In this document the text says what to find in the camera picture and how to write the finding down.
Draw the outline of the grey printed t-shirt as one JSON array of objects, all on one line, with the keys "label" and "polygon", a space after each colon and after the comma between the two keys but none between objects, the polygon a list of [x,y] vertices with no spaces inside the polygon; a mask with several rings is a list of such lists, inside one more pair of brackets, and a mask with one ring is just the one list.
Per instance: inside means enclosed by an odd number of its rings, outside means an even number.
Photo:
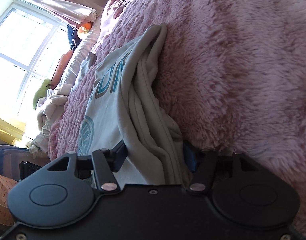
[{"label": "grey printed t-shirt", "polygon": [[80,125],[78,155],[124,142],[128,156],[114,173],[119,185],[184,185],[191,177],[180,128],[152,91],[166,35],[165,24],[152,25],[96,67]]}]

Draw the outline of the pile of light clothes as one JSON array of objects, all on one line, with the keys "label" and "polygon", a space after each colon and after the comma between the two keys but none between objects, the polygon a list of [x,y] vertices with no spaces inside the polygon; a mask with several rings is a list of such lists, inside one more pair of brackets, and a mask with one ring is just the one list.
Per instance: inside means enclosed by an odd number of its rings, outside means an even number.
[{"label": "pile of light clothes", "polygon": [[55,89],[47,90],[44,98],[40,98],[35,109],[39,134],[29,143],[28,150],[33,158],[48,157],[49,135],[54,122],[64,113],[64,105],[73,88],[72,84],[60,83]]}]

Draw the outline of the pink fluffy bed blanket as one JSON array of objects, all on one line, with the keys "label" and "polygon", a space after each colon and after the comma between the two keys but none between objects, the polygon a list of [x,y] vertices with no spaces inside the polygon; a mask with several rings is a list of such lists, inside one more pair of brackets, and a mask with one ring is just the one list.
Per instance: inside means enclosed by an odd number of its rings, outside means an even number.
[{"label": "pink fluffy bed blanket", "polygon": [[306,235],[306,0],[109,0],[97,60],[160,23],[160,106],[194,146],[245,151],[290,183]]}]

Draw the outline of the green plush toy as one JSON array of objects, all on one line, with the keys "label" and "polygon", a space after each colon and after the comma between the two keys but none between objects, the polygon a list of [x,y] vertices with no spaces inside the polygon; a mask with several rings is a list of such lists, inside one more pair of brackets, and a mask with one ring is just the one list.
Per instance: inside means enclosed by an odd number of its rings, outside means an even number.
[{"label": "green plush toy", "polygon": [[36,91],[34,97],[33,97],[33,109],[37,108],[37,103],[40,98],[44,98],[47,94],[47,90],[51,87],[51,79],[44,79],[42,82],[42,85],[39,87],[39,89]]}]

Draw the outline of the yellow box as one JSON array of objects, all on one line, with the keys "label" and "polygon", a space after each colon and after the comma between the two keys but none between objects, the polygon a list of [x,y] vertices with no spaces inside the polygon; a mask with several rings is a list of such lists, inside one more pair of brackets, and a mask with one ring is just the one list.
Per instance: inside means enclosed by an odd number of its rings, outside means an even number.
[{"label": "yellow box", "polygon": [[20,142],[25,134],[26,124],[17,120],[9,119],[7,121],[0,118],[0,141],[7,144]]}]

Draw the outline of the navy patterned pillow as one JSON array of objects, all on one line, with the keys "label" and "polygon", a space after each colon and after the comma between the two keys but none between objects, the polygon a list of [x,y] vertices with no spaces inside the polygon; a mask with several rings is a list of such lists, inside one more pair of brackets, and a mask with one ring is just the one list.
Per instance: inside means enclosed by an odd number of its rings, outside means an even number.
[{"label": "navy patterned pillow", "polygon": [[71,26],[70,24],[67,25],[67,37],[69,40],[69,46],[72,51],[75,51],[78,45],[81,42],[81,39],[78,37],[78,30],[77,28]]}]

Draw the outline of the orange plush toy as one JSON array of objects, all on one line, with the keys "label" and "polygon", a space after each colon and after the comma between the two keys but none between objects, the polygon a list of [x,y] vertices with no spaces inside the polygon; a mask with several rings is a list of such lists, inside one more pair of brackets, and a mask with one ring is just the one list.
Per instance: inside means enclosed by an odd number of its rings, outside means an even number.
[{"label": "orange plush toy", "polygon": [[90,32],[91,28],[92,28],[93,23],[92,22],[86,22],[84,24],[82,24],[77,31],[77,36],[80,39],[84,39],[88,33]]}]

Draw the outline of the pink window curtain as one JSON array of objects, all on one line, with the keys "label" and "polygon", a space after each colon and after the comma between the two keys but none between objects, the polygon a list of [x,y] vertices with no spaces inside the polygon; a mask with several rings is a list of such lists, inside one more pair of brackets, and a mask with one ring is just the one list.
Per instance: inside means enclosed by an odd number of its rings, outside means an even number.
[{"label": "pink window curtain", "polygon": [[77,0],[32,0],[42,9],[48,11],[68,24],[79,27],[98,18],[96,9]]}]

